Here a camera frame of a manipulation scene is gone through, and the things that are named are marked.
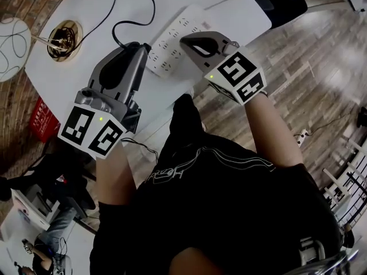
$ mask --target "seated person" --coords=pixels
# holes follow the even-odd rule
[[[64,230],[69,226],[76,215],[74,208],[63,208],[52,221],[49,229],[43,231],[34,242],[34,246],[25,240],[25,246],[34,254],[32,268],[23,267],[24,275],[50,275],[55,274],[58,261],[62,259],[57,254],[60,239]]]
[[[354,246],[354,235],[352,232],[352,226],[349,223],[347,223],[346,225],[343,226],[343,231],[344,231],[343,246],[346,247],[347,249],[351,249]]]

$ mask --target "hand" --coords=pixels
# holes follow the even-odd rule
[[[32,250],[33,250],[33,248],[34,248],[34,246],[33,246],[29,241],[27,241],[24,245],[25,245],[26,247],[28,247],[28,249],[29,249],[30,251],[32,251]]]
[[[31,268],[23,267],[21,270],[22,270],[22,274],[24,274],[24,275],[34,275],[34,273],[31,270]]]

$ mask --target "leg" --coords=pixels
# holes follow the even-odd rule
[[[175,102],[170,131],[171,135],[187,139],[203,132],[199,111],[190,95],[184,94]]]
[[[190,95],[182,95],[174,104],[170,136],[162,149],[159,160],[171,158],[177,149],[198,140],[204,133],[200,114]]]
[[[365,107],[361,107],[361,111],[358,114],[357,118],[357,127],[367,126],[367,109]]]
[[[42,232],[38,239],[57,253],[60,238],[63,236],[64,230],[73,221],[75,215],[76,211],[74,208],[65,208],[61,210],[52,221],[50,228]]]

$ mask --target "power strip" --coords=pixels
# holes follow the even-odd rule
[[[300,136],[298,136],[297,138],[298,147],[300,147],[303,144],[304,140],[308,137],[306,134],[307,131],[303,129],[302,132],[300,133]]]
[[[146,66],[159,77],[168,78],[185,55],[180,39],[211,28],[203,8],[188,6],[152,44]]]

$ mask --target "black cable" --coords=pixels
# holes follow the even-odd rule
[[[123,24],[123,23],[129,23],[129,24],[132,24],[132,25],[139,25],[139,26],[147,26],[147,25],[150,25],[152,22],[153,22],[153,20],[154,20],[154,17],[155,17],[155,1],[154,0],[151,0],[152,2],[153,2],[153,15],[152,15],[152,17],[151,17],[151,20],[148,22],[148,23],[140,23],[140,22],[136,22],[136,21],[119,21],[118,23],[116,23],[115,25],[114,25],[114,27],[112,28],[112,36],[113,36],[113,38],[114,38],[114,40],[115,40],[115,42],[120,46],[120,47],[122,47],[122,48],[126,48],[126,46],[123,44],[123,43],[121,43],[118,39],[117,39],[117,36],[116,36],[116,34],[115,34],[115,28],[118,26],[118,25],[121,25],[121,24]],[[101,25],[101,24],[103,24],[103,22],[105,22],[106,21],[106,19],[110,16],[110,14],[112,13],[112,11],[113,11],[113,9],[114,9],[114,7],[115,7],[115,4],[116,4],[116,0],[114,0],[114,2],[113,2],[113,4],[112,4],[112,7],[111,7],[111,9],[109,10],[109,12],[108,12],[108,14],[106,15],[106,17],[105,18],[103,18],[103,20],[94,28],[94,29],[92,29],[88,34],[86,34],[85,35],[85,37],[84,38],[82,38],[81,39],[81,41],[75,46],[75,34],[74,34],[74,32],[72,32],[72,34],[74,34],[74,35],[72,35],[72,38],[73,38],[73,41],[74,41],[74,47],[70,50],[70,51],[66,51],[66,52],[60,52],[60,51],[58,51],[58,52],[55,52],[55,54],[53,55],[53,56],[56,56],[56,57],[54,57],[54,58],[59,58],[59,57],[65,57],[65,56],[68,56],[70,53],[72,53],[74,50],[76,50],[80,45],[81,45],[81,43],[91,34],[91,33],[93,33],[97,28],[99,28],[99,26]]]
[[[62,239],[64,240],[64,245],[61,247],[60,254],[59,254],[59,259],[56,259],[55,258],[55,260],[58,261],[58,262],[62,261],[65,258],[66,254],[68,253],[68,244],[67,244],[67,241],[65,240],[64,237],[61,237],[60,238],[60,244],[61,244],[61,240]]]
[[[157,151],[154,151],[151,148],[148,148],[146,145],[144,145],[142,143],[138,143],[136,140],[134,140],[134,139],[132,139],[130,137],[124,137],[124,138],[122,138],[121,139],[121,142],[123,142],[123,143],[131,143],[131,144],[138,144],[138,145],[144,147],[149,152],[151,152],[151,153],[153,153],[155,155],[155,162],[156,162],[156,164],[158,164],[159,155],[158,155],[158,152]]]
[[[147,25],[151,24],[151,23],[153,22],[153,20],[154,20],[154,17],[155,17],[155,1],[154,1],[154,0],[151,0],[151,1],[153,2],[153,15],[152,15],[152,17],[151,17],[151,20],[150,20],[148,23],[141,23],[141,22],[135,22],[135,21],[119,21],[118,23],[116,23],[116,24],[114,25],[114,27],[112,28],[112,36],[113,36],[113,38],[114,38],[115,42],[116,42],[120,47],[122,47],[122,48],[126,48],[126,46],[125,46],[123,43],[121,43],[121,42],[119,41],[119,39],[117,39],[117,36],[116,36],[116,34],[115,34],[115,28],[116,28],[118,25],[121,25],[121,24],[123,24],[123,23],[130,23],[130,24],[132,24],[132,25],[139,25],[139,26],[147,26]]]
[[[320,127],[318,127],[318,128],[316,128],[315,130],[314,130],[314,132],[312,132],[311,134],[308,134],[308,133],[305,133],[305,135],[306,136],[313,136],[319,129],[321,129],[321,128],[325,128],[325,127],[327,127],[327,126],[329,126],[330,124],[333,124],[335,121],[338,121],[338,120],[341,120],[341,119],[343,119],[344,117],[346,117],[346,116],[350,116],[350,115],[353,115],[353,114],[355,114],[355,113],[348,113],[348,114],[345,114],[345,115],[343,115],[343,116],[341,116],[341,117],[339,117],[339,118],[336,118],[336,119],[334,119],[334,120],[332,120],[331,122],[329,122],[329,123],[327,123],[327,124],[325,124],[325,125],[322,125],[322,126],[320,126]]]

